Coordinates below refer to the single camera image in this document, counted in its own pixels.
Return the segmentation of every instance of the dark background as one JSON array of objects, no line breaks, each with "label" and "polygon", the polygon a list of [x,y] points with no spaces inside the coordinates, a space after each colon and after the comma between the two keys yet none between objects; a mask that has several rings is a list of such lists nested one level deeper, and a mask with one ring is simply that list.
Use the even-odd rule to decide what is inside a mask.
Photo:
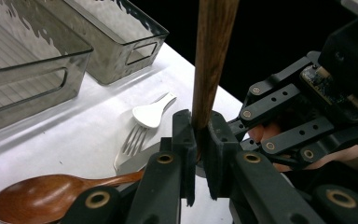
[{"label": "dark background", "polygon": [[[165,40],[195,62],[199,1],[130,0],[170,34]],[[240,101],[249,86],[305,56],[354,19],[335,0],[240,0],[220,86]]]}]

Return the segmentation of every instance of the wooden handle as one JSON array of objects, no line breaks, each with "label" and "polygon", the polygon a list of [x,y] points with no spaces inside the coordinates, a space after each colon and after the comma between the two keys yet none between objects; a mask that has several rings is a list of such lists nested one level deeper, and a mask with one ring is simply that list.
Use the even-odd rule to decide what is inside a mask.
[{"label": "wooden handle", "polygon": [[119,185],[123,185],[123,184],[136,182],[136,181],[142,179],[142,176],[144,176],[144,170],[126,174],[126,175],[117,175],[117,176],[106,178],[106,179],[94,180],[92,185],[93,186],[106,185],[106,186],[115,187],[115,186],[119,186]]},{"label": "wooden handle", "polygon": [[200,0],[192,126],[208,125],[239,0]]}]

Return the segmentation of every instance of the plastic bin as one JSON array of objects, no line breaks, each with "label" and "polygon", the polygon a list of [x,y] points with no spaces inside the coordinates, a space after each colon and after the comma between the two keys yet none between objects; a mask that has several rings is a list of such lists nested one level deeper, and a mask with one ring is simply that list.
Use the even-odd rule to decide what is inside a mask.
[{"label": "plastic bin", "polygon": [[35,0],[0,0],[0,129],[76,97],[92,51]]},{"label": "plastic bin", "polygon": [[111,84],[152,64],[169,32],[126,0],[38,0],[94,47],[88,73]]}]

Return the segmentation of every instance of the brass screw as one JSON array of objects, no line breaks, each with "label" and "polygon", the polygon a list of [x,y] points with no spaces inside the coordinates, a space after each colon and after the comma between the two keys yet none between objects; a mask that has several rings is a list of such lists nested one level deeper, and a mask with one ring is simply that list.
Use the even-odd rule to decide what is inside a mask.
[{"label": "brass screw", "polygon": [[243,155],[243,159],[250,163],[261,162],[261,158],[253,153],[248,153],[248,154]]},{"label": "brass screw", "polygon": [[[93,198],[95,197],[101,197],[101,200],[98,202],[94,202]],[[85,201],[85,205],[91,209],[99,208],[106,205],[109,202],[109,199],[110,199],[110,195],[108,192],[98,190],[93,192],[91,195],[89,195],[89,197],[87,197]]]},{"label": "brass screw", "polygon": [[269,150],[275,149],[275,145],[274,145],[273,143],[267,143],[267,144],[266,144],[266,147],[267,147]]},{"label": "brass screw", "polygon": [[356,201],[351,195],[339,190],[339,189],[328,189],[326,191],[326,197],[330,202],[335,203],[341,207],[354,208],[357,206]]},{"label": "brass screw", "polygon": [[312,159],[313,158],[313,152],[309,149],[304,150],[304,156],[306,156],[308,159]]},{"label": "brass screw", "polygon": [[167,164],[173,161],[173,156],[168,154],[163,154],[157,158],[157,161],[162,164]]},{"label": "brass screw", "polygon": [[254,93],[260,93],[260,88],[258,88],[258,87],[253,87],[253,88],[252,88],[252,91],[253,91]]},{"label": "brass screw", "polygon": [[252,116],[251,112],[249,110],[245,110],[242,113],[246,118],[250,118]]}]

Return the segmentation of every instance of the wooden utensil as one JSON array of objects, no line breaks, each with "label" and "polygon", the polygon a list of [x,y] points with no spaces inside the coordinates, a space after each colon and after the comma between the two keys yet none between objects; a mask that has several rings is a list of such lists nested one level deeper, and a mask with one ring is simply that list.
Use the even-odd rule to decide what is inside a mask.
[{"label": "wooden utensil", "polygon": [[191,124],[199,154],[240,0],[200,0]]},{"label": "wooden utensil", "polygon": [[77,196],[96,186],[118,186],[138,181],[144,171],[105,179],[73,175],[42,175],[0,191],[0,221],[4,223],[50,223],[61,219]]}]

